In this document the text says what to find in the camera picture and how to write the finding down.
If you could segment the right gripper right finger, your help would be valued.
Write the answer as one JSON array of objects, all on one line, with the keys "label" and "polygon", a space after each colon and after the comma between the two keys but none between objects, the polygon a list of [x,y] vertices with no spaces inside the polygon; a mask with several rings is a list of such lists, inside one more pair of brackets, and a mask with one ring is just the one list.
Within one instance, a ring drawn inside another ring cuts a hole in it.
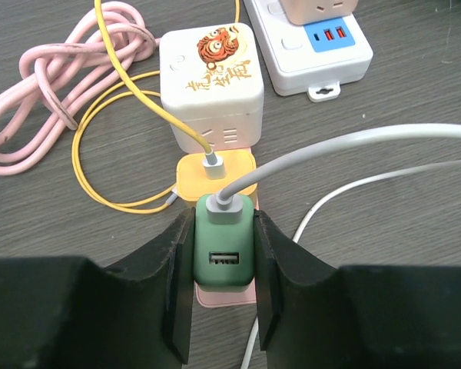
[{"label": "right gripper right finger", "polygon": [[461,368],[461,267],[334,268],[254,214],[270,368]]}]

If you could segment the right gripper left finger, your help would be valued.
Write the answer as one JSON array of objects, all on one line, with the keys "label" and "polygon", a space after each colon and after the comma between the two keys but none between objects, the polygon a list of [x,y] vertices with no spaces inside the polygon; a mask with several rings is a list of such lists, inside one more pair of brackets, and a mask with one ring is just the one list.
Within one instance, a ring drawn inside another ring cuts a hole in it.
[{"label": "right gripper left finger", "polygon": [[195,211],[107,266],[0,258],[0,368],[180,368],[189,358]]}]

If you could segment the pink power strip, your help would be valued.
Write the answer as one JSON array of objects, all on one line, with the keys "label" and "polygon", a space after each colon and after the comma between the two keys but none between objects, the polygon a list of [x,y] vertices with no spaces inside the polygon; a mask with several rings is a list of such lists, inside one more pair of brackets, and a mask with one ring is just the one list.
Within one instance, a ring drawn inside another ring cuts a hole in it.
[{"label": "pink power strip", "polygon": [[[257,167],[251,148],[222,150],[217,153],[232,164],[237,162],[239,169],[236,169],[234,172],[236,178]],[[232,182],[235,177],[228,180],[227,183]],[[254,304],[256,302],[255,280],[252,280],[252,282],[245,287],[234,288],[230,291],[210,291],[208,288],[205,289],[197,283],[194,283],[194,286],[197,301],[204,308],[222,308],[234,305]]]}]

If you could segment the green plug adapter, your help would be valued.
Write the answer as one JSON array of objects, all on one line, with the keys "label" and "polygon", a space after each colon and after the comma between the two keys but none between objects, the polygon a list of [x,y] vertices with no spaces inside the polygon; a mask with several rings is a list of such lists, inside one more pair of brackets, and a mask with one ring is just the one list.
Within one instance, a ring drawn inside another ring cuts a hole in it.
[{"label": "green plug adapter", "polygon": [[204,291],[243,291],[254,278],[254,204],[236,194],[227,209],[206,194],[196,204],[194,280]]}]

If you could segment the yellow charger block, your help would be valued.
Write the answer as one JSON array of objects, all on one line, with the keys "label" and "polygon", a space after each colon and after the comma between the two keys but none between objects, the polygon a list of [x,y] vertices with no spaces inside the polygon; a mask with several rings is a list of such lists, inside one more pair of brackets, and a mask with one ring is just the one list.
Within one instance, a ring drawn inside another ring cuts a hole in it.
[{"label": "yellow charger block", "polygon": [[257,168],[250,148],[217,151],[210,165],[204,153],[185,155],[176,167],[176,192],[187,206],[195,206],[206,194],[214,194]]}]

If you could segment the white cube socket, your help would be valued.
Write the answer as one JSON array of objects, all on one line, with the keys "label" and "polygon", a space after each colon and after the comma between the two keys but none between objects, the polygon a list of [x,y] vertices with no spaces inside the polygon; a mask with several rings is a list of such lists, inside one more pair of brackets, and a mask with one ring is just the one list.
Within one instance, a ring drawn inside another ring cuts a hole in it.
[{"label": "white cube socket", "polygon": [[250,26],[238,22],[171,31],[161,37],[158,50],[165,111],[215,151],[258,143],[264,80]]}]

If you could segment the white multicolour power strip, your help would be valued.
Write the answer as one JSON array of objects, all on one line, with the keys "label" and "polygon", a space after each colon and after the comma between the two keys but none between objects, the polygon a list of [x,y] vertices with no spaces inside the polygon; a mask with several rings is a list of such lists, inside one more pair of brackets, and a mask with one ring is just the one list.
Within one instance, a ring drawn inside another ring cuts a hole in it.
[{"label": "white multicolour power strip", "polygon": [[244,4],[277,94],[328,101],[366,74],[373,49],[353,15],[295,25],[279,1]]}]

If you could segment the pink cube socket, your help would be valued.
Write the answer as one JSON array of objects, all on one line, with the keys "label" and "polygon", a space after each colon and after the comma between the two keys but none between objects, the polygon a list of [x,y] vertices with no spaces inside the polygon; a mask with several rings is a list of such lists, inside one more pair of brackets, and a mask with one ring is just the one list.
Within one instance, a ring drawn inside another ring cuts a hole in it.
[{"label": "pink cube socket", "polygon": [[295,25],[306,25],[347,16],[356,9],[358,0],[281,0],[287,19]]}]

